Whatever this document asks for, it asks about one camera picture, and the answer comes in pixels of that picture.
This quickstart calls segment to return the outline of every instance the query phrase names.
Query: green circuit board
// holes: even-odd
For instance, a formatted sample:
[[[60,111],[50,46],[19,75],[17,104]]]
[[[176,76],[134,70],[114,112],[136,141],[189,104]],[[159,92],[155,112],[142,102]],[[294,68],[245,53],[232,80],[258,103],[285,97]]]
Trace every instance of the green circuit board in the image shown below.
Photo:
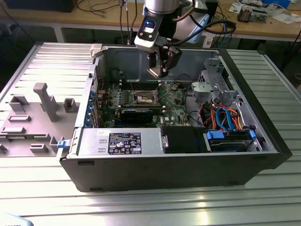
[[[119,123],[121,121],[120,112],[124,109],[151,110],[153,112],[152,122],[144,124],[145,128],[190,126],[183,105],[183,89],[178,89],[177,84],[163,83],[157,90],[152,103],[150,103],[151,96],[153,96],[152,90],[121,90],[118,85],[110,87],[107,89],[106,105],[102,105],[99,109],[103,127],[131,127],[122,126]]]

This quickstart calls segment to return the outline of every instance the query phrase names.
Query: white cable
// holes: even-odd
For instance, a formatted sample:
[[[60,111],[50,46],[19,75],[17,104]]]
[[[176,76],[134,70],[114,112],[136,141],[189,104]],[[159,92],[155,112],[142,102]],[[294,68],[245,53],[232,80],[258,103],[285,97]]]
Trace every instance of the white cable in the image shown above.
[[[301,76],[301,73],[295,74],[295,78],[298,79],[298,80],[301,80],[301,77],[300,77],[300,76]]]
[[[18,34],[19,34],[19,31],[20,31],[20,30],[21,30],[21,27],[19,27],[19,30],[17,31],[16,37],[15,37],[15,41],[14,41],[14,45],[15,45],[15,50],[16,50],[16,52],[18,52],[18,50],[16,49],[16,41],[17,41]]]

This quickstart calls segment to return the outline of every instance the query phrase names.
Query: power supply label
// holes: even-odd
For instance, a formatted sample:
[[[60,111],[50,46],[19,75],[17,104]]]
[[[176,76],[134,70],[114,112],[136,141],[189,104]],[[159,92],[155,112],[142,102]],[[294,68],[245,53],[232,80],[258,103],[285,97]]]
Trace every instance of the power supply label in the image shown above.
[[[110,133],[109,154],[141,154],[140,133]]]

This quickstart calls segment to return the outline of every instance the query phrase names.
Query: label sticker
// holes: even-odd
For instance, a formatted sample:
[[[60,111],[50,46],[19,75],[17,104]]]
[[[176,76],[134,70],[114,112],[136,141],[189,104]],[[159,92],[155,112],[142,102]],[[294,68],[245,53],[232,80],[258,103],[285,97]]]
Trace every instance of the label sticker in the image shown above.
[[[98,130],[97,131],[97,136],[108,136],[110,134],[109,130]]]
[[[110,133],[109,154],[141,154],[141,133]]]

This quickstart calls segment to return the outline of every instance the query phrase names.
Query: blue clip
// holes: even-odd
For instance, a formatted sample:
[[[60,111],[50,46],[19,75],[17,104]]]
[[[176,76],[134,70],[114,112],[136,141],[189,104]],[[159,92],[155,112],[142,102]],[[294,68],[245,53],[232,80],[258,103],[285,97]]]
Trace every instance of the blue clip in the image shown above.
[[[250,130],[250,135],[251,135],[252,139],[255,140],[256,135],[255,135],[255,132],[253,130]]]
[[[212,136],[211,136],[210,132],[207,132],[207,133],[206,133],[206,136],[207,136],[207,139],[208,139],[208,140],[212,139]]]
[[[222,131],[210,130],[206,133],[207,139],[225,139]]]
[[[60,140],[56,145],[58,148],[67,148],[68,142],[66,140]]]

